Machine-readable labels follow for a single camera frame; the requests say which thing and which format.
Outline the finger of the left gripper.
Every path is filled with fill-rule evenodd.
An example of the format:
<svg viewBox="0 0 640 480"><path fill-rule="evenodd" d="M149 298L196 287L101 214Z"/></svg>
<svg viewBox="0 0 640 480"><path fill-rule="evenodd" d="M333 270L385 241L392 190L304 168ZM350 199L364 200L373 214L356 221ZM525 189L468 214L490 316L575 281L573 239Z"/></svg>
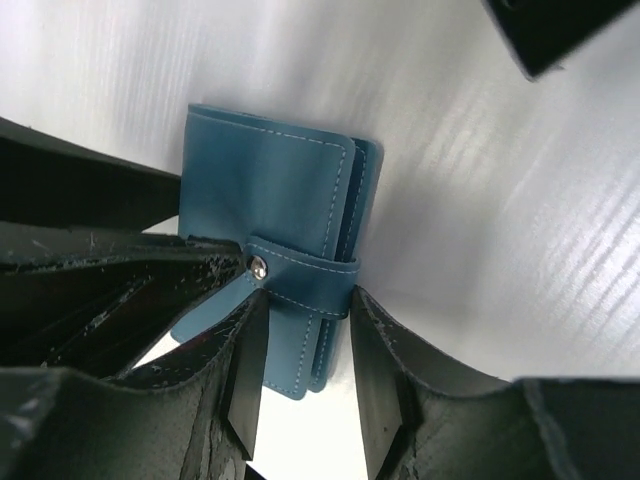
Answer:
<svg viewBox="0 0 640 480"><path fill-rule="evenodd" d="M180 177L1 120L1 219L141 232L178 214Z"/></svg>
<svg viewBox="0 0 640 480"><path fill-rule="evenodd" d="M243 261L227 240L4 222L1 364L124 373Z"/></svg>

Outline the black card tray box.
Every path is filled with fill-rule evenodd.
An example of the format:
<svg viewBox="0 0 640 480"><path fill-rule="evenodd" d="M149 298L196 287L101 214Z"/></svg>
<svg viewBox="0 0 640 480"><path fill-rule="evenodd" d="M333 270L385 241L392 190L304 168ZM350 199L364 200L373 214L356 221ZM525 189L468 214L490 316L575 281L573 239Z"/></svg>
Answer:
<svg viewBox="0 0 640 480"><path fill-rule="evenodd" d="M486 0L523 75L535 80L639 6L634 0Z"/></svg>

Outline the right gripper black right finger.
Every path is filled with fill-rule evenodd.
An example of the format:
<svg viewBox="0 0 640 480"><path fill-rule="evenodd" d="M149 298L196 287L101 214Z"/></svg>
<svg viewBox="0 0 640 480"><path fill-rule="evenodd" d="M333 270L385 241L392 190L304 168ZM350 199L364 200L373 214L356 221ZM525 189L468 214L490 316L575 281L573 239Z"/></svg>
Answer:
<svg viewBox="0 0 640 480"><path fill-rule="evenodd" d="M399 324L364 289L350 328L372 479L635 479L634 378L484 374Z"/></svg>

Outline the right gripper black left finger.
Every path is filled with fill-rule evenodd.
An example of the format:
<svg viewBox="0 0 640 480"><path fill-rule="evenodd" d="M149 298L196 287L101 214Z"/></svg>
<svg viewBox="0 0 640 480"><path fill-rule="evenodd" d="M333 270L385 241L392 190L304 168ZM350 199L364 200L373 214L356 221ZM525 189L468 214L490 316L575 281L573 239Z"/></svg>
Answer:
<svg viewBox="0 0 640 480"><path fill-rule="evenodd" d="M257 290L120 378L1 372L5 479L252 479L269 327Z"/></svg>

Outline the blue leather card holder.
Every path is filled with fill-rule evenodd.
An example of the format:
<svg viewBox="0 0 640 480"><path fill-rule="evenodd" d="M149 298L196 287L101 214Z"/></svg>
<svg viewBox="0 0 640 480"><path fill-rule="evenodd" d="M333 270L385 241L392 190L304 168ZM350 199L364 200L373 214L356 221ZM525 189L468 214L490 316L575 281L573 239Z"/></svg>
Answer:
<svg viewBox="0 0 640 480"><path fill-rule="evenodd" d="M270 309L265 385L294 400L322 390L360 271L382 156L370 140L191 105L178 232L237 243L246 267L172 337L194 338L262 289Z"/></svg>

